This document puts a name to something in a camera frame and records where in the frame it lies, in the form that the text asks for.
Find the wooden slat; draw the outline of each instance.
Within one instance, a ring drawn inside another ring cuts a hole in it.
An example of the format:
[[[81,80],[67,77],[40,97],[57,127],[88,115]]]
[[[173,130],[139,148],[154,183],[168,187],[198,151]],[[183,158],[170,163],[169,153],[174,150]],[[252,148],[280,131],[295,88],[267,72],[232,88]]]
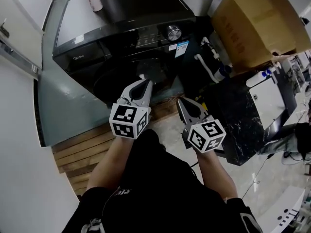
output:
[[[87,182],[88,181],[82,181],[82,182],[78,182],[78,183],[72,184],[72,189],[75,191],[75,190],[78,190],[78,189],[81,189],[81,188],[86,188],[87,187]]]
[[[70,178],[75,177],[75,176],[80,176],[80,175],[85,174],[85,173],[90,173],[93,171],[93,169],[96,166],[97,166],[97,163],[93,164],[93,165],[89,165],[89,166],[79,168],[79,169],[74,170],[74,171],[67,172],[66,175],[70,179]]]
[[[86,188],[81,188],[81,189],[74,191],[76,195],[83,195],[85,192],[86,192]]]
[[[92,130],[86,131],[82,134],[79,134],[77,136],[74,136],[66,141],[60,142],[52,147],[53,153],[57,153],[59,151],[62,151],[64,149],[67,149],[73,145],[79,144],[81,142],[87,141],[91,138],[94,138],[100,134],[104,134],[108,131],[111,131],[109,123],[105,123],[97,128],[94,128]]]
[[[89,165],[92,165],[95,163],[99,163],[104,158],[106,153],[107,153],[107,151],[93,155],[91,157],[88,157],[88,158],[80,160],[80,161],[76,161],[76,162],[69,163],[69,164],[64,165],[64,166],[60,166],[58,168],[58,170],[60,173],[64,173],[64,172],[73,171],[73,170],[76,170],[76,169],[79,169],[79,168],[82,168],[85,166],[89,166]]]
[[[63,166],[72,162],[76,162],[85,158],[88,158],[90,156],[93,156],[95,154],[104,152],[106,150],[108,150],[112,144],[113,140],[107,141],[107,142],[103,142],[99,145],[96,145],[94,147],[91,147],[89,149],[80,151],[78,153],[66,156],[62,159],[59,159],[56,161],[57,166]]]
[[[63,151],[57,152],[54,154],[54,159],[57,161],[61,158],[64,158],[66,156],[81,152],[83,150],[89,149],[93,146],[96,146],[98,144],[101,144],[103,142],[109,141],[111,139],[115,138],[111,131],[106,132],[105,134],[101,134],[99,136],[96,136],[94,138],[91,138],[89,140],[86,140],[84,142],[81,142],[77,145],[74,145],[72,147],[69,147]]]
[[[89,177],[91,177],[91,172],[90,173],[84,173],[84,174],[69,178],[69,182],[70,182],[70,184],[75,184],[75,183],[79,183],[82,181],[88,181]]]

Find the white pipe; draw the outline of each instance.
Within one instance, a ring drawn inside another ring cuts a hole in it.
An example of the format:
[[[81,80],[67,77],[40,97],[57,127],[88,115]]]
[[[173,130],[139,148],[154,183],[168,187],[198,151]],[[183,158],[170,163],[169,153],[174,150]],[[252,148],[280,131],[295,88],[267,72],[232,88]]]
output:
[[[210,44],[208,38],[206,36],[203,37],[202,41],[201,41],[201,46],[203,46],[205,43]]]
[[[208,72],[210,78],[211,78],[215,83],[219,83],[219,81],[218,81],[217,79],[215,79],[215,77],[214,77],[213,73],[211,72],[211,70],[210,70],[210,69],[208,68],[208,66],[205,64],[204,60],[202,59],[202,56],[199,55],[199,54],[196,54],[196,55],[194,56],[194,58],[195,58],[196,60],[199,60],[199,61],[201,62],[202,66],[203,66],[203,67],[205,68],[205,70]]]

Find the wooden pallet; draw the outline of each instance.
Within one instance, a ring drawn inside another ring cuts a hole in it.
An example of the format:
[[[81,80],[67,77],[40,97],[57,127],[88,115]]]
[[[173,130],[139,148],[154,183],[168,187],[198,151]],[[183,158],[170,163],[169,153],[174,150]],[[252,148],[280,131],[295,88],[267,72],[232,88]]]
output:
[[[151,123],[175,115],[179,97],[152,106]],[[52,147],[58,170],[66,173],[76,195],[84,194],[91,172],[104,158],[114,138],[106,123]]]

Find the cable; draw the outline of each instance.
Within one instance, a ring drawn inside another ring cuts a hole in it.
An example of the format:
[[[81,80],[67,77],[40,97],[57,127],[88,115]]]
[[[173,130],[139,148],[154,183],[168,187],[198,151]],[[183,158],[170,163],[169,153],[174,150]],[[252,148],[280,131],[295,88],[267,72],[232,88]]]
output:
[[[303,160],[303,158],[302,158],[301,160],[296,160],[296,159],[294,159],[294,158],[292,157],[291,153],[289,153],[288,156],[291,157],[294,161],[302,161],[302,160]]]
[[[247,191],[244,193],[242,199],[245,197],[245,195],[247,194],[247,192],[249,191],[249,189],[251,189],[251,187],[253,186],[253,184],[259,184],[259,183],[260,183],[260,181],[255,182],[255,179],[256,179],[256,177],[258,176],[258,174],[259,174],[259,172],[261,171],[261,169],[263,168],[263,165],[266,163],[266,160],[270,159],[272,156],[274,156],[273,153],[269,154],[268,157],[267,157],[267,159],[264,160],[264,162],[263,162],[261,168],[259,169],[259,171],[257,172],[256,176],[255,176],[254,179],[253,179],[253,183],[249,186],[249,188],[247,189]]]
[[[191,168],[191,171],[192,171],[192,173],[195,175],[195,177],[198,178],[198,177],[196,176],[195,171],[194,171],[192,168]]]
[[[192,166],[190,166],[190,168],[194,167],[196,164],[198,164],[199,162],[194,163]]]
[[[210,70],[210,69],[208,68],[208,66],[205,64],[205,62],[204,62],[202,56],[199,55],[199,54],[196,54],[196,55],[194,56],[194,58],[195,58],[196,60],[199,60],[199,61],[201,62],[202,66],[203,66],[203,67],[205,68],[205,70],[208,72],[210,78],[211,78],[215,83],[219,83],[219,81],[218,81],[217,79],[215,79],[215,77],[214,77],[213,73],[211,72],[211,70]]]

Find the washing machine door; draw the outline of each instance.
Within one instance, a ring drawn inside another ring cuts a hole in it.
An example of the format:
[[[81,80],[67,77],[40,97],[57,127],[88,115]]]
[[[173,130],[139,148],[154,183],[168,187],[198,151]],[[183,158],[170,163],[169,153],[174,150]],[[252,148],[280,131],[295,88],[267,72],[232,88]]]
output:
[[[154,84],[153,95],[156,95],[171,87],[176,77],[172,71],[174,61],[162,49],[125,58],[112,57],[96,73],[93,94],[111,107],[128,85],[140,79],[150,79]]]

